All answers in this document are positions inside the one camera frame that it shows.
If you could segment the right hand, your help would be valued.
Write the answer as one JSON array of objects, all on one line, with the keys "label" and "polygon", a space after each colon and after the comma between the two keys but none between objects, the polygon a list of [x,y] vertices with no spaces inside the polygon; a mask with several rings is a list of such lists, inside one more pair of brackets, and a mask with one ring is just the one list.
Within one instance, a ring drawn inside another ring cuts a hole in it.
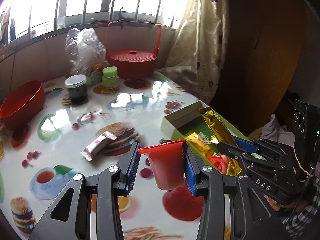
[{"label": "right hand", "polygon": [[289,205],[282,205],[282,204],[279,204],[277,201],[273,200],[272,198],[268,197],[267,195],[264,195],[264,197],[267,200],[267,202],[270,204],[270,206],[274,209],[274,211],[279,211],[281,208],[284,208],[284,209],[294,208],[297,203],[297,201],[294,200]]}]

